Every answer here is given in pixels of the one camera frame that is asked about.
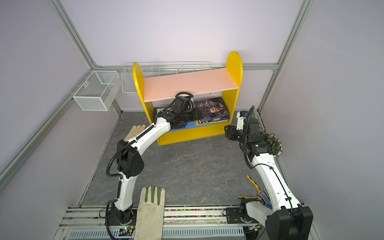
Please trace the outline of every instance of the yellow bookshelf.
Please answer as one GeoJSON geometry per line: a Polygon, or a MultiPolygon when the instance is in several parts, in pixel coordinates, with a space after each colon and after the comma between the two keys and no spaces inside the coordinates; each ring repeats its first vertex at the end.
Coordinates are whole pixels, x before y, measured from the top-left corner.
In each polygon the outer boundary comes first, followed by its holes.
{"type": "MultiPolygon", "coordinates": [[[[137,93],[151,124],[154,118],[152,102],[172,99],[177,93],[184,91],[193,95],[222,91],[222,98],[231,112],[230,122],[232,121],[243,79],[243,63],[237,52],[229,54],[226,68],[144,78],[140,65],[134,62],[132,71],[137,93]]],[[[157,142],[165,145],[220,135],[224,134],[226,125],[228,122],[178,129],[163,134],[157,142]]]]}

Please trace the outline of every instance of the white wire basket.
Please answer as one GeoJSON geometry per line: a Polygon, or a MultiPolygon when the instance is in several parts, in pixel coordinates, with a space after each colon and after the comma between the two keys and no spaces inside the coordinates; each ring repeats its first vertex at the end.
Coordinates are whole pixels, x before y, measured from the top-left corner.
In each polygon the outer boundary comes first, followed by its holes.
{"type": "Polygon", "coordinates": [[[120,90],[117,71],[94,70],[73,95],[84,111],[108,111],[120,90]]]}
{"type": "MultiPolygon", "coordinates": [[[[145,78],[215,68],[210,62],[142,62],[139,64],[145,78]]],[[[128,95],[137,94],[135,82],[133,80],[132,63],[123,63],[122,65],[124,67],[124,70],[121,73],[123,93],[128,95]]]]}

